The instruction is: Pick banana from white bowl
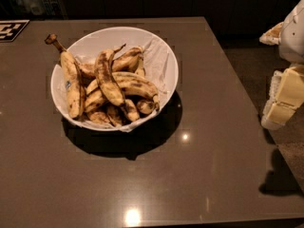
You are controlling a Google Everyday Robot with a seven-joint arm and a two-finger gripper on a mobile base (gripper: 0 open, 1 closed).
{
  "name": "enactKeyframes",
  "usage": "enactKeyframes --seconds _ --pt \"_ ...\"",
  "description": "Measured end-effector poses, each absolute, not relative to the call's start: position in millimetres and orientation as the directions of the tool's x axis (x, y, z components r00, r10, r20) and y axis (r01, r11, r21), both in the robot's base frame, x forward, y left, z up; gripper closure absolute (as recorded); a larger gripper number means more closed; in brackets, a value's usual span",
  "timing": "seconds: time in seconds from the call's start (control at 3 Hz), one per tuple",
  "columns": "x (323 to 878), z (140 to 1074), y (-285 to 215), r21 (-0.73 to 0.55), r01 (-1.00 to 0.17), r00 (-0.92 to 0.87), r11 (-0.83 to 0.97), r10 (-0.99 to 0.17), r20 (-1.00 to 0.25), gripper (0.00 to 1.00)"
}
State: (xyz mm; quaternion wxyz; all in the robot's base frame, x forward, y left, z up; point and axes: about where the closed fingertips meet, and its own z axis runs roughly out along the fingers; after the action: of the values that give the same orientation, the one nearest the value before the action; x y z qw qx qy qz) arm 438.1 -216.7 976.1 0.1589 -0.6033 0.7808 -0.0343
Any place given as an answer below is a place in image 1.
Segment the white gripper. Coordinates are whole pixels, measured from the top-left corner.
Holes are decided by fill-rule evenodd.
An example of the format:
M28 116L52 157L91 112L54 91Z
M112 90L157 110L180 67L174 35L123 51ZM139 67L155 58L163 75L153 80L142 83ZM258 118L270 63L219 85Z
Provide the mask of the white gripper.
M294 64L304 63L304 0L300 0L283 22L267 30L259 42L278 46L279 56ZM288 122L304 103L304 66L276 70L271 79L269 99L263 111L261 125L278 130Z

